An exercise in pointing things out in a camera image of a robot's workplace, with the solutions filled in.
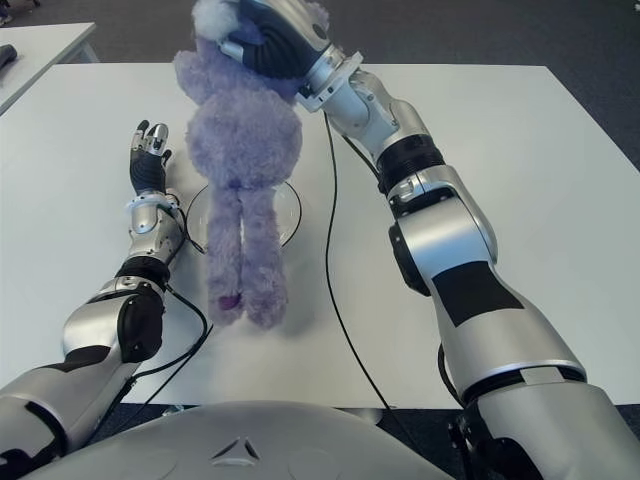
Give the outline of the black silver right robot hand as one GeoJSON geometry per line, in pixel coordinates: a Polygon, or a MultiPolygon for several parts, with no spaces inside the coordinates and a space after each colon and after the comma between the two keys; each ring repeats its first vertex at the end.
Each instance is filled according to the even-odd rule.
{"type": "Polygon", "coordinates": [[[325,82],[346,59],[330,40],[322,16],[305,1],[241,1],[237,14],[259,38],[248,40],[238,26],[217,43],[225,55],[260,76],[314,85],[325,82]]]}

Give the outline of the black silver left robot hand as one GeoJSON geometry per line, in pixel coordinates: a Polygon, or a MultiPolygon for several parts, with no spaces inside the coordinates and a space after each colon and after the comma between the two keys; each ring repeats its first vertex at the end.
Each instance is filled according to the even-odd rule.
{"type": "Polygon", "coordinates": [[[150,125],[142,120],[133,135],[130,148],[129,176],[137,195],[146,192],[166,193],[166,163],[172,155],[167,148],[168,126],[150,125]]]}

